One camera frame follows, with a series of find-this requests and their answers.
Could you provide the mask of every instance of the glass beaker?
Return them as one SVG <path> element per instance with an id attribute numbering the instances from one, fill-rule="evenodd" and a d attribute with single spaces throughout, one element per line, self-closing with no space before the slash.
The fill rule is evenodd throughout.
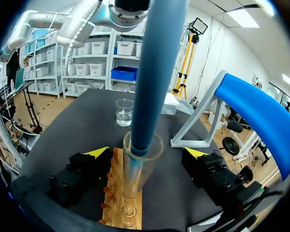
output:
<path id="1" fill-rule="evenodd" d="M 121 127 L 127 127 L 132 122 L 133 101 L 129 99 L 118 99 L 116 103 L 116 122 Z"/>
<path id="2" fill-rule="evenodd" d="M 124 137 L 124 190 L 123 196 L 133 199 L 141 191 L 155 168 L 156 162 L 163 153 L 164 145 L 161 138 L 154 134 L 147 153 L 136 156 L 131 153 L 131 131 Z"/>

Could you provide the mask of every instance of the blue curved panel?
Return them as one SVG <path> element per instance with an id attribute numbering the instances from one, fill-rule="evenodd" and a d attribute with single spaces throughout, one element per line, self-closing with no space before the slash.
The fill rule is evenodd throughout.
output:
<path id="1" fill-rule="evenodd" d="M 230 74 L 224 76 L 215 95 L 256 131 L 285 179 L 290 173 L 290 113 L 260 89 Z"/>

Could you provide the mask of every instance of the blue cylindrical rod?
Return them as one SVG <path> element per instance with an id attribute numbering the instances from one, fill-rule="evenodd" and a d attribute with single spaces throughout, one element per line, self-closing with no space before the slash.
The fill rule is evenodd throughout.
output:
<path id="1" fill-rule="evenodd" d="M 152 0 L 137 75 L 132 118 L 131 151 L 146 154 L 158 118 L 183 33 L 188 0 Z"/>

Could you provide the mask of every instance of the wooden peg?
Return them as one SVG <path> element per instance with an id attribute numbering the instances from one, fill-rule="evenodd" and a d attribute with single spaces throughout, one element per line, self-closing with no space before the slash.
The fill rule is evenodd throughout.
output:
<path id="1" fill-rule="evenodd" d="M 111 160 L 111 167 L 112 167 L 113 176 L 116 176 L 116 174 L 117 174 L 117 164 L 116 164 L 116 160 L 115 159 Z"/>
<path id="2" fill-rule="evenodd" d="M 103 220 L 103 219 L 101 219 L 101 220 L 99 220 L 99 223 L 102 224 L 102 225 L 105 225 L 106 224 L 106 221 Z"/>
<path id="3" fill-rule="evenodd" d="M 102 203 L 100 205 L 101 209 L 107 209 L 107 208 L 111 208 L 111 206 L 109 206 L 108 204 Z"/>
<path id="4" fill-rule="evenodd" d="M 113 174 L 108 173 L 107 175 L 108 180 L 110 181 L 111 185 L 114 186 L 115 185 L 115 180 L 113 178 Z"/>
<path id="5" fill-rule="evenodd" d="M 108 196 L 109 198 L 113 197 L 113 193 L 112 191 L 110 190 L 109 187 L 104 187 L 103 188 L 103 192 L 106 194 L 106 196 Z"/>
<path id="6" fill-rule="evenodd" d="M 113 158 L 115 159 L 116 164 L 118 164 L 118 148 L 117 147 L 113 148 Z"/>

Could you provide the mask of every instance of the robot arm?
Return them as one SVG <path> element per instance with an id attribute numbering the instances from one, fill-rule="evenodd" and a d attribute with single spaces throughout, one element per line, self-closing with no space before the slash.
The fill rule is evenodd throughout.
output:
<path id="1" fill-rule="evenodd" d="M 95 25 L 114 28 L 127 32 L 139 25 L 148 15 L 149 0 L 109 0 L 105 5 L 102 0 L 82 0 L 71 13 L 24 12 L 14 27 L 13 33 L 0 51 L 0 61 L 5 62 L 18 47 L 26 43 L 30 27 L 60 29 L 57 41 L 68 46 L 83 23 L 86 25 L 78 34 L 73 47 L 83 46 Z"/>

